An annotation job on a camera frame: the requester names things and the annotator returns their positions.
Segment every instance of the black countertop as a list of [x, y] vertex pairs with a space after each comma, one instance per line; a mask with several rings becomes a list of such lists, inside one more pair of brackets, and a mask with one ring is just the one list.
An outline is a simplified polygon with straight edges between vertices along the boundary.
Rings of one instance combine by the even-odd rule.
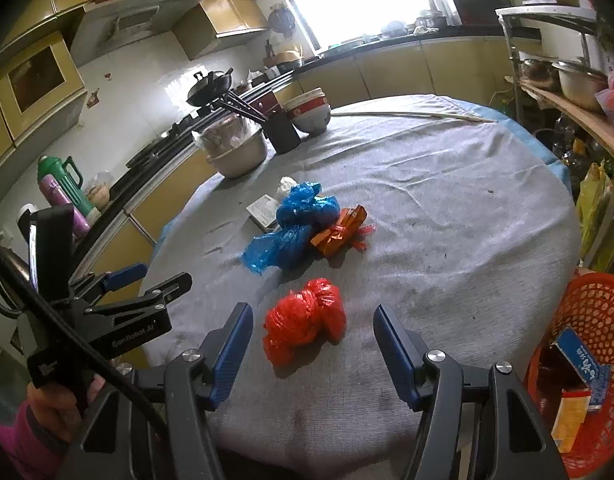
[[[529, 40], [542, 39], [540, 36], [540, 29], [533, 27], [514, 27], [513, 35], [516, 38], [526, 38]], [[324, 66], [340, 59], [344, 59], [345, 57], [360, 54], [361, 52], [368, 52], [378, 48], [412, 43], [415, 41], [438, 40], [443, 38], [463, 38], [470, 36], [504, 36], [504, 34], [502, 27], [499, 25], [475, 25], [447, 27], [446, 29], [439, 30], [438, 32], [431, 32], [428, 34], [420, 34], [417, 36], [410, 34], [408, 36], [401, 36], [390, 40], [374, 41], [373, 43], [360, 45], [346, 52], [335, 54], [334, 56], [312, 58], [302, 67], [291, 72], [287, 72], [286, 74], [282, 74], [268, 83], [258, 85], [242, 94], [241, 97], [247, 102], [254, 101], [270, 90], [286, 85], [297, 75], [300, 75], [303, 72], [313, 70], [314, 68]], [[163, 153], [149, 162], [141, 172], [135, 175], [133, 180], [124, 186], [124, 189], [116, 196], [113, 202], [109, 204], [107, 209], [104, 210], [104, 212], [100, 215], [100, 218], [91, 226], [91, 229], [87, 235], [78, 243], [73, 255], [72, 272], [75, 272], [80, 262], [85, 256], [87, 256], [87, 253], [93, 248], [94, 244], [98, 241], [98, 238], [103, 235], [104, 231], [109, 227], [111, 222], [122, 213], [124, 206], [149, 182], [149, 180], [163, 170], [176, 155], [182, 152], [193, 142], [191, 134], [192, 130], [202, 131], [213, 122], [225, 117], [228, 114], [229, 112], [226, 110], [216, 110], [208, 116], [198, 118], [196, 122], [187, 126], [186, 129], [181, 132], [176, 140], [172, 142]]]

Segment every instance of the human hand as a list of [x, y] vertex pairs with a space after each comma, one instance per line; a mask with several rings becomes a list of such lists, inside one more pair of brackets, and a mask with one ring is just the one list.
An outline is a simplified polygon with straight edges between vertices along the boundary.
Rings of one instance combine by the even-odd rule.
[[[94, 401], [103, 386], [104, 379], [95, 375], [87, 390], [89, 404]], [[81, 422], [76, 396], [71, 390], [56, 383], [46, 384], [41, 388], [29, 383], [27, 400], [34, 417], [43, 428], [59, 439], [71, 442]]]

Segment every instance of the round table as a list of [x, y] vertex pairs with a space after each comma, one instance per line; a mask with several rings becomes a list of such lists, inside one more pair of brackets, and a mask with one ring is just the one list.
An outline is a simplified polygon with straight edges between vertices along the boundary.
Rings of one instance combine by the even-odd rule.
[[[468, 113], [433, 95], [346, 111]], [[341, 206], [362, 204], [368, 249], [251, 273], [239, 256], [260, 230], [245, 207], [275, 195], [282, 176], [322, 183]], [[154, 257], [142, 288], [177, 272], [192, 290], [169, 306], [172, 330], [146, 345], [152, 364], [198, 346], [239, 301], [254, 331], [229, 399], [210, 416], [218, 445], [306, 478], [398, 478], [420, 416], [401, 402], [378, 350], [372, 314], [390, 305], [403, 325], [462, 364], [506, 359], [522, 376], [578, 261], [580, 232], [564, 184], [503, 122], [354, 116], [237, 180], [197, 189]], [[344, 339], [267, 361], [264, 315], [311, 278], [341, 290]]]

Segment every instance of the green thermos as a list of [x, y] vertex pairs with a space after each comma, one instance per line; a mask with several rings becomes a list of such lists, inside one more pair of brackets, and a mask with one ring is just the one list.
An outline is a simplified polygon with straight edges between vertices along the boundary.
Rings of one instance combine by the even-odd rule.
[[[69, 174], [69, 171], [67, 171], [67, 166], [71, 166], [78, 176], [77, 183]], [[80, 189], [83, 181], [82, 174], [73, 163], [70, 156], [68, 156], [64, 162], [57, 156], [43, 155], [40, 157], [38, 159], [38, 182], [48, 174], [52, 175], [58, 181], [58, 184], [60, 184], [60, 187], [67, 194], [71, 203], [82, 213], [82, 216], [84, 216], [87, 221], [95, 219], [90, 216], [92, 212], [93, 216], [97, 217], [98, 210], [94, 208], [92, 203]]]

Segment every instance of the black utensil holder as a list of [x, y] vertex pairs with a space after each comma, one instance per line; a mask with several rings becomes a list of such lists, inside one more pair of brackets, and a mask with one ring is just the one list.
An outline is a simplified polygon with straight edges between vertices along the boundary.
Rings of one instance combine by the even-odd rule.
[[262, 127], [278, 155], [290, 152], [300, 144], [298, 132], [284, 110], [269, 114]]

